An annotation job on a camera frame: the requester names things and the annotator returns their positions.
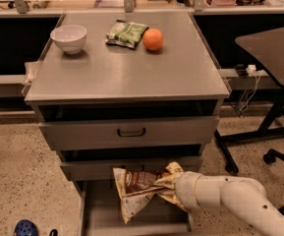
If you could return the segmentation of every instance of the cabinet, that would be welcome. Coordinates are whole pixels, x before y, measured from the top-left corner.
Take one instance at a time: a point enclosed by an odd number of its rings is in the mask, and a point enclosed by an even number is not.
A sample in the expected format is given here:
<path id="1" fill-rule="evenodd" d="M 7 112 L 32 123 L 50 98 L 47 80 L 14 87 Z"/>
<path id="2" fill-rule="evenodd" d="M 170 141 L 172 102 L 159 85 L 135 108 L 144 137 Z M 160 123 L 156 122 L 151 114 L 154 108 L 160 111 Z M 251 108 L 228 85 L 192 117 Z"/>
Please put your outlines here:
<path id="1" fill-rule="evenodd" d="M 161 29 L 163 48 L 148 52 L 141 43 L 135 50 L 106 45 L 105 34 L 116 20 Z M 87 28 L 84 50 L 71 56 L 52 44 L 26 103 L 39 115 L 45 140 L 57 151 L 64 174 L 83 198 L 81 221 L 86 214 L 95 221 L 80 223 L 80 231 L 106 235 L 107 230 L 124 228 L 127 235 L 149 235 L 168 227 L 169 232 L 187 232 L 189 228 L 180 222 L 184 213 L 161 201 L 160 208 L 151 204 L 155 212 L 141 212 L 124 227 L 112 168 L 158 170 L 178 161 L 185 170 L 199 170 L 204 146 L 212 139 L 229 92 L 190 15 L 185 11 L 73 13 L 63 24 Z M 90 213 L 85 212 L 88 205 Z"/>

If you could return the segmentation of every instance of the gray tabletop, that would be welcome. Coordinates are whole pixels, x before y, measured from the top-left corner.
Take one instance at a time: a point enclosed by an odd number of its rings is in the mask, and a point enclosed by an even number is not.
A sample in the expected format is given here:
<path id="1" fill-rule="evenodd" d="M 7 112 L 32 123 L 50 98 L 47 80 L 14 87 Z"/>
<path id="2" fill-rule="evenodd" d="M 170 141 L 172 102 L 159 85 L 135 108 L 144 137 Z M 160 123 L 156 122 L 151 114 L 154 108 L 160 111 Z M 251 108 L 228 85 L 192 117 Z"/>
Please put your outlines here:
<path id="1" fill-rule="evenodd" d="M 105 35 L 116 20 L 162 30 L 163 48 L 151 53 L 142 42 L 135 50 L 106 45 Z M 187 12 L 68 14 L 63 22 L 67 24 L 87 29 L 84 50 L 67 55 L 52 44 L 27 103 L 210 99 L 229 94 Z"/>
<path id="2" fill-rule="evenodd" d="M 236 43 L 252 54 L 284 88 L 284 28 L 240 36 Z"/>

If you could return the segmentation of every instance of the countertop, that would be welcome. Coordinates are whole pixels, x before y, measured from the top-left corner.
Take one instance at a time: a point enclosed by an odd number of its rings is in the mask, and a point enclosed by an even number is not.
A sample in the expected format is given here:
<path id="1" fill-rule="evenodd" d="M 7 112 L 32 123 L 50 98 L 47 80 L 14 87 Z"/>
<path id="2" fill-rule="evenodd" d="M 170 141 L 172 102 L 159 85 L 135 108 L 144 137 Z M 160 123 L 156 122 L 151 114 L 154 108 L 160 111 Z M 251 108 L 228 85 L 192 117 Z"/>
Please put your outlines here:
<path id="1" fill-rule="evenodd" d="M 105 44 L 118 19 L 161 29 L 163 48 L 148 52 L 141 42 L 135 50 Z M 27 103 L 214 99 L 229 94 L 188 12 L 83 12 L 67 14 L 65 24 L 87 29 L 85 47 L 67 55 L 52 43 Z"/>

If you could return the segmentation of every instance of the drawer handle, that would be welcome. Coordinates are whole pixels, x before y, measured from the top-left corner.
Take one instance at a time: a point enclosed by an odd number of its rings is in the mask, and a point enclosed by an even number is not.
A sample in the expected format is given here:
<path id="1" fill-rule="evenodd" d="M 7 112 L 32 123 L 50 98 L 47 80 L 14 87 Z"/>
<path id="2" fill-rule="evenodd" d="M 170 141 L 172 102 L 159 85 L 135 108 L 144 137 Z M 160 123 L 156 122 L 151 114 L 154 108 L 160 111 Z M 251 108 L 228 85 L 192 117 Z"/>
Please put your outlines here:
<path id="1" fill-rule="evenodd" d="M 118 136 L 121 138 L 128 137 L 142 137 L 145 134 L 145 128 L 142 128 L 140 131 L 122 131 L 118 129 Z"/>

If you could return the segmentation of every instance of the blue round object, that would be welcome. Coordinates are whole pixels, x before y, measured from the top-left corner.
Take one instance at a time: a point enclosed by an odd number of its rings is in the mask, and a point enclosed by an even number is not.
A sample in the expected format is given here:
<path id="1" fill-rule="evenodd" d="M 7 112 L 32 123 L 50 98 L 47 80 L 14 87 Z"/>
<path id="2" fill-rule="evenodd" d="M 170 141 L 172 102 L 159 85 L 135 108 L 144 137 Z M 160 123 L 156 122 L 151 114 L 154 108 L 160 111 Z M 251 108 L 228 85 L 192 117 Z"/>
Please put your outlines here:
<path id="1" fill-rule="evenodd" d="M 29 220 L 21 220 L 15 227 L 14 236 L 37 236 L 36 226 Z"/>

